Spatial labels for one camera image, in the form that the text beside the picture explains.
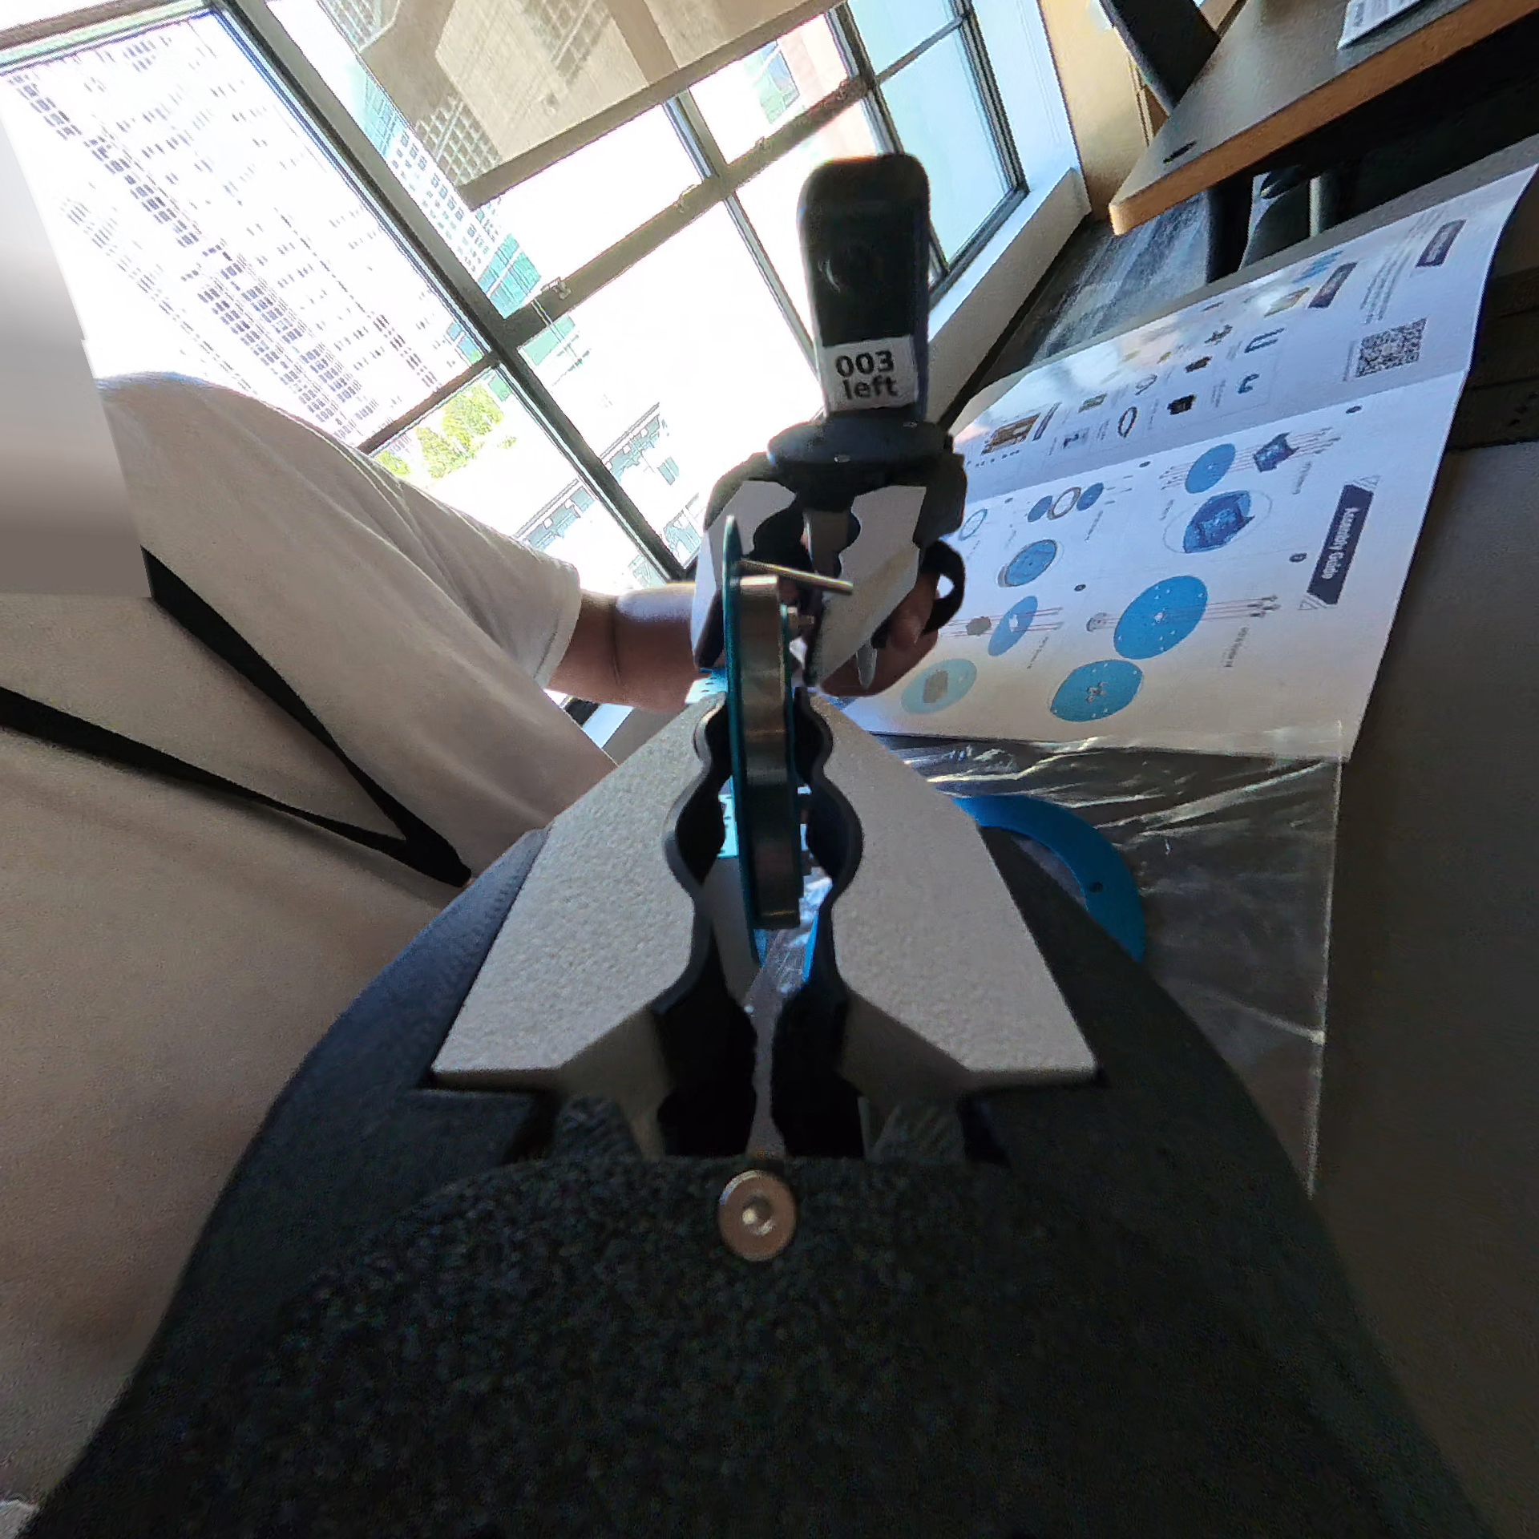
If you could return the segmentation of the person's left forearm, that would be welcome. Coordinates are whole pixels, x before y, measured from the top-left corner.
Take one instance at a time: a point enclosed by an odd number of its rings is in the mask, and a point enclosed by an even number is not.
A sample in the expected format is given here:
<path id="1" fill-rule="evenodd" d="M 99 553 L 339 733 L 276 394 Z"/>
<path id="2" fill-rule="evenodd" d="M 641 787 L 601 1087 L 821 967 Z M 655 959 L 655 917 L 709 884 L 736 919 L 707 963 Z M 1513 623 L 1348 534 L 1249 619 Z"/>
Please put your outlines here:
<path id="1" fill-rule="evenodd" d="M 672 716 L 699 677 L 690 584 L 608 596 L 585 590 L 550 687 L 566 694 Z"/>

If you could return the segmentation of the blue metal ring plate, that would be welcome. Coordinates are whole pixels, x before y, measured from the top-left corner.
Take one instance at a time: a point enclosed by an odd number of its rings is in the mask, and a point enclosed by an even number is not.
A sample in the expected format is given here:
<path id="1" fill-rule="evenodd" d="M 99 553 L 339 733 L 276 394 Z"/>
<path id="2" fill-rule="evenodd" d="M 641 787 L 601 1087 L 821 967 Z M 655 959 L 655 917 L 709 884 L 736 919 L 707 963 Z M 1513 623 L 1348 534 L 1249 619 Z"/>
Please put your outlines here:
<path id="1" fill-rule="evenodd" d="M 1087 818 L 1046 797 L 992 793 L 955 797 L 982 826 L 1027 836 L 1067 868 L 1089 913 L 1135 959 L 1147 952 L 1145 899 L 1118 847 Z"/>

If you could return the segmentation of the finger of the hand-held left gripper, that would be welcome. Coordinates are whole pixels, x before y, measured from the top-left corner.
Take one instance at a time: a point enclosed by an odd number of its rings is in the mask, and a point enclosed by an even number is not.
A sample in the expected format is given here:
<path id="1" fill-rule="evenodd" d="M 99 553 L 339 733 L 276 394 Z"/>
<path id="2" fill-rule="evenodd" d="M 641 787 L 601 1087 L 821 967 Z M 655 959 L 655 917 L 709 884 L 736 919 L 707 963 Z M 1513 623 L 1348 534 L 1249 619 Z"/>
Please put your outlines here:
<path id="1" fill-rule="evenodd" d="M 734 520 L 742 555 L 781 566 L 808 566 L 802 545 L 804 510 L 794 489 L 746 477 L 713 491 L 703 543 L 696 563 L 692 603 L 692 648 L 699 669 L 723 657 L 723 549 L 727 522 Z"/>
<path id="2" fill-rule="evenodd" d="M 858 495 L 850 508 L 804 508 L 814 566 L 854 584 L 852 596 L 821 596 L 819 626 L 808 642 L 808 683 L 819 685 L 858 648 L 887 644 L 887 621 L 920 576 L 914 530 L 926 495 L 924 483 L 899 483 Z"/>

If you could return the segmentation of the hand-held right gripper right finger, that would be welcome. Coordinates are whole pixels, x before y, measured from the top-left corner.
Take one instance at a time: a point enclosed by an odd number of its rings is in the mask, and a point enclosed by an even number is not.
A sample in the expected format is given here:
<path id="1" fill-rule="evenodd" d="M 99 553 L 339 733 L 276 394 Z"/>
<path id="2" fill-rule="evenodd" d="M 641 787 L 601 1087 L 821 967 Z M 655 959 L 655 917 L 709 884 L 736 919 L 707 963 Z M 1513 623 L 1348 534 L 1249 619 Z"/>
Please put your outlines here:
<path id="1" fill-rule="evenodd" d="M 808 841 L 831 876 L 773 1049 L 792 1155 L 860 1155 L 858 1099 L 1089 1081 L 1098 1064 L 974 818 L 819 698 L 798 704 Z"/>

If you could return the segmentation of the office window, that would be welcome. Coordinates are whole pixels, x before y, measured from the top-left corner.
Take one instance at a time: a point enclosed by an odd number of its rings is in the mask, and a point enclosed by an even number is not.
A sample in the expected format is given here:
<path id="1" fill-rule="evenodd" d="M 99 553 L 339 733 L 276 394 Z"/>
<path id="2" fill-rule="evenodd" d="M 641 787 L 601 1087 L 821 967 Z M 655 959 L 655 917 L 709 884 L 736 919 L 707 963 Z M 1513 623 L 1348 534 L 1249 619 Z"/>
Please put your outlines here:
<path id="1" fill-rule="evenodd" d="M 1029 23 L 837 3 L 473 204 L 492 3 L 4 3 L 4 127 L 101 375 L 281 406 L 603 592 L 818 404 L 796 204 L 907 150 L 945 292 L 1027 201 Z"/>

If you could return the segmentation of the white printed paper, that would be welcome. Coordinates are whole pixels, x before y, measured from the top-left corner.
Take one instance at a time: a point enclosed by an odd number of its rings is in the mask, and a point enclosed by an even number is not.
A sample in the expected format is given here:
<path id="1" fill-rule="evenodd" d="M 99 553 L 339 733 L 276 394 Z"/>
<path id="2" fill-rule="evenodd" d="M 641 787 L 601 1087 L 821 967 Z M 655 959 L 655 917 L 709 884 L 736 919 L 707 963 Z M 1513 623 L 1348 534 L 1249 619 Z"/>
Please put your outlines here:
<path id="1" fill-rule="evenodd" d="M 1336 53 L 1358 61 L 1462 5 L 1464 1 L 1346 1 Z"/>

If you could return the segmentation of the black flat plate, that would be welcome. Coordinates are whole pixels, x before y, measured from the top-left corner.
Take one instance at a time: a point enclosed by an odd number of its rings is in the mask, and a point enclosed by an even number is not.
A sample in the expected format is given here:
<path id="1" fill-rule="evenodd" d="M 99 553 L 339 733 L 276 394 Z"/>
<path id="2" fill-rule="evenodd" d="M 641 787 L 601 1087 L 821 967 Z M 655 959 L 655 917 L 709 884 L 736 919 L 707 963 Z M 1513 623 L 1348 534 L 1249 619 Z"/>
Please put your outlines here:
<path id="1" fill-rule="evenodd" d="M 1538 441 L 1538 268 L 1491 280 L 1451 450 Z"/>

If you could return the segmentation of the clear plastic bag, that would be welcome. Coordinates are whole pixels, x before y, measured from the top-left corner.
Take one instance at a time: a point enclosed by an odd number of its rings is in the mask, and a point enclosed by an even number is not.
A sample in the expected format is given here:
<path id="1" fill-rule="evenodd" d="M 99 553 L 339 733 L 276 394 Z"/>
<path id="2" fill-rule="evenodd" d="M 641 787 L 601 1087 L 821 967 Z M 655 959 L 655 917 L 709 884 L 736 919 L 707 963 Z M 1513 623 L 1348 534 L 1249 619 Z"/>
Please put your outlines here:
<path id="1" fill-rule="evenodd" d="M 1220 1049 L 1311 1184 L 1338 760 L 1120 748 L 1102 737 L 879 743 L 955 805 L 955 797 L 992 793 L 1046 797 L 1118 847 L 1145 899 L 1145 975 Z M 978 828 L 982 838 L 998 830 Z M 1056 855 L 1000 832 L 1007 849 L 1046 861 L 1067 898 L 1085 907 Z M 1089 1041 L 1089 1006 L 1073 1004 L 1069 987 L 1100 977 L 1102 967 L 1069 959 L 1067 942 L 1050 940 L 1046 919 L 1023 919 Z M 1110 1066 L 1110 1049 L 1092 1054 Z"/>

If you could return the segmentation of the printed assembly guide sheet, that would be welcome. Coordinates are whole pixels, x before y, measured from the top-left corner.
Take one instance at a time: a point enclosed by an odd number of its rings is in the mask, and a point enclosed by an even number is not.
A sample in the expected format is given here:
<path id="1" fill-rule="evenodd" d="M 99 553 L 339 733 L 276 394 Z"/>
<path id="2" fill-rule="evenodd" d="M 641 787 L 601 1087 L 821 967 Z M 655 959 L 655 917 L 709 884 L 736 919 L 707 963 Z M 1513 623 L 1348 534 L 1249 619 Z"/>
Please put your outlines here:
<path id="1" fill-rule="evenodd" d="M 967 601 L 872 731 L 1344 756 L 1536 166 L 1013 375 L 967 419 Z"/>

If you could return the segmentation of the beige roller blind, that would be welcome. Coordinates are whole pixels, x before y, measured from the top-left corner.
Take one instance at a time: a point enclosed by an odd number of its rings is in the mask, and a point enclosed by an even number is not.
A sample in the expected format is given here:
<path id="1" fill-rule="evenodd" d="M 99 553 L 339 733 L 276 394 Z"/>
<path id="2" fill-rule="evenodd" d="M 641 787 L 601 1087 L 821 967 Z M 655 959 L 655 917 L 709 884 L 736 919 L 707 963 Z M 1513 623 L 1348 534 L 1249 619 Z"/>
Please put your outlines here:
<path id="1" fill-rule="evenodd" d="M 516 183 L 831 1 L 326 1 L 463 199 Z"/>

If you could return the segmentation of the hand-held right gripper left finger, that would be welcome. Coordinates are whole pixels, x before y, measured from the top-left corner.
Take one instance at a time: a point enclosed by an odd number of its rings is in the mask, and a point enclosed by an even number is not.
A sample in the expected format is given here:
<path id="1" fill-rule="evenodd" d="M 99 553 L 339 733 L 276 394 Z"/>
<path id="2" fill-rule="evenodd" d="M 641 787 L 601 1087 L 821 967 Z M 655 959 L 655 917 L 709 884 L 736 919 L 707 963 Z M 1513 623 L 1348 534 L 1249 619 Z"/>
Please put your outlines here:
<path id="1" fill-rule="evenodd" d="M 688 706 L 562 812 L 434 1062 L 452 1087 L 616 1101 L 645 1151 L 738 1155 L 756 979 L 721 859 L 727 706 Z"/>

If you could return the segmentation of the blue round bearing base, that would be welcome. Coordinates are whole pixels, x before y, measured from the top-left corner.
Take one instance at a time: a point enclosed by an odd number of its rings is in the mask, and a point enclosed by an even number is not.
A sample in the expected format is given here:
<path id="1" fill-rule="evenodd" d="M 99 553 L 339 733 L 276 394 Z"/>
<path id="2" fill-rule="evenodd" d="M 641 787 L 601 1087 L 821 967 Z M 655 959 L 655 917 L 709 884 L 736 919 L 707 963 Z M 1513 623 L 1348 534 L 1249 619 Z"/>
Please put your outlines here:
<path id="1" fill-rule="evenodd" d="M 742 541 L 727 522 L 723 549 L 725 719 L 730 781 L 723 808 L 730 836 L 719 870 L 715 925 L 732 996 L 752 1004 L 777 934 L 802 927 L 808 892 L 821 899 L 823 870 L 808 845 L 812 795 L 798 766 L 798 688 L 808 630 L 804 590 L 738 574 Z"/>

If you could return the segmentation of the wooden office table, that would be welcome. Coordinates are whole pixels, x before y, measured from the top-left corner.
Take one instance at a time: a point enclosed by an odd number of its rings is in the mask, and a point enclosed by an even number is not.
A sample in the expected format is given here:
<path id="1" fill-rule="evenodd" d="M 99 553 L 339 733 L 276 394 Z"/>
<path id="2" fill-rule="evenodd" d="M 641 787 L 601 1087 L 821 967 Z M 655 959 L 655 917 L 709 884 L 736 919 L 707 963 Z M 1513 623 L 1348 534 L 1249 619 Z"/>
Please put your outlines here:
<path id="1" fill-rule="evenodd" d="M 1536 1 L 1433 1 L 1340 50 L 1346 3 L 1243 3 L 1129 172 L 1118 235 L 1224 181 L 1365 154 L 1536 75 Z"/>

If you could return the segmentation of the person's left hand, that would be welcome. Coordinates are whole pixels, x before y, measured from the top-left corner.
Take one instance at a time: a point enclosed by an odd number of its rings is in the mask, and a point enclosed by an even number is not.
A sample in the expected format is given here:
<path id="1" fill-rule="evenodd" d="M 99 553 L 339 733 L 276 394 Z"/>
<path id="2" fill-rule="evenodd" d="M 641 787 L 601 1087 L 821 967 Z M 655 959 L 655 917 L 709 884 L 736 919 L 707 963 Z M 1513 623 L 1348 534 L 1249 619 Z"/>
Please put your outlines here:
<path id="1" fill-rule="evenodd" d="M 878 694 L 924 663 L 938 644 L 938 634 L 928 630 L 938 592 L 940 576 L 922 572 L 887 621 L 887 644 L 870 652 L 858 648 L 852 657 L 821 679 L 819 688 L 845 698 Z"/>

